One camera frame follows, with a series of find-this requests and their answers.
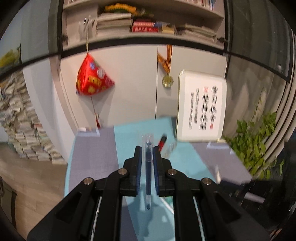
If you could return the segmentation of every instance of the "blue tablecloth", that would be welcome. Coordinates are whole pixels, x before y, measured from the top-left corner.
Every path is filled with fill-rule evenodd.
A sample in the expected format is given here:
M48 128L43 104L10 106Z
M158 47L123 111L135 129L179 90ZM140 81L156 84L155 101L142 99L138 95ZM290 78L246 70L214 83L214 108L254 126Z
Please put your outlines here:
M76 136L68 162L65 195L85 177L95 180L107 177L121 168L126 159L133 156L136 145L141 145L141 136L152 133L155 145L163 133L168 135L164 149L174 141L175 119L161 118L128 125L103 128L99 137ZM241 161L225 143L179 142L170 156L172 167L188 177L215 180L215 166L221 177L241 183L251 176ZM152 180L151 209L145 208L145 165L142 165L140 192L137 197L123 199L122 241L173 241L174 216L156 196Z

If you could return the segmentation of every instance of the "gold medal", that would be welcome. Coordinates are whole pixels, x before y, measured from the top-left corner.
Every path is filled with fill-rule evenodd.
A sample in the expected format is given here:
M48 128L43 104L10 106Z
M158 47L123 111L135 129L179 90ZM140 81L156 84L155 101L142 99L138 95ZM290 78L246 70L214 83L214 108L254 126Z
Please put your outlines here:
M163 77L163 86L165 88L170 88L173 85L173 83L174 83L174 80L171 76L166 75Z

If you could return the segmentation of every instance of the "orange striped ribbon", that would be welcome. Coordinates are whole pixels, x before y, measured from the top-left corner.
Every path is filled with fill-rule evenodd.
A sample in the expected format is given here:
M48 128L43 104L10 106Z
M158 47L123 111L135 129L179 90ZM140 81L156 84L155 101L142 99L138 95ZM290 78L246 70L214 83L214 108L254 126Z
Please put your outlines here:
M170 61L172 59L172 53L173 53L173 46L171 44L167 44L167 59L164 59L160 55L160 53L157 53L157 61L162 65L164 71L169 74L170 73Z

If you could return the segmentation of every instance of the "red book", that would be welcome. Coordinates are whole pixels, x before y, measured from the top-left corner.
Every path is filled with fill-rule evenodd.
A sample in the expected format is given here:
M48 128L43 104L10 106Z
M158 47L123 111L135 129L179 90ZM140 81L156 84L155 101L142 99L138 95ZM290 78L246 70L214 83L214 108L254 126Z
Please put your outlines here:
M134 22L133 26L135 27L154 27L154 22Z
M132 32L158 32L158 28L133 26Z

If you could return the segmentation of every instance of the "silver rivet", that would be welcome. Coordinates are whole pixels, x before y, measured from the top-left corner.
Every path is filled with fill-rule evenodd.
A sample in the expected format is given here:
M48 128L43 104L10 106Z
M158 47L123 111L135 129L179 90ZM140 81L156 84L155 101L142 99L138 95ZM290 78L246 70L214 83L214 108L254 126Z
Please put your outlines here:
M83 180L83 183L84 183L85 185L89 185L89 184L91 184L92 182L93 182L93 179L90 178L90 177L87 177L87 178L85 178L85 179Z
M176 175L177 174L177 171L175 169L169 169L168 170L168 174L173 176L173 175Z
M121 168L121 169L119 169L118 170L118 173L120 174L120 175L124 175L124 174L126 174L128 171L127 171L127 169L125 169L125 168Z
M209 179L209 178L203 178L202 182L205 184L205 185L210 185L212 183L212 180Z

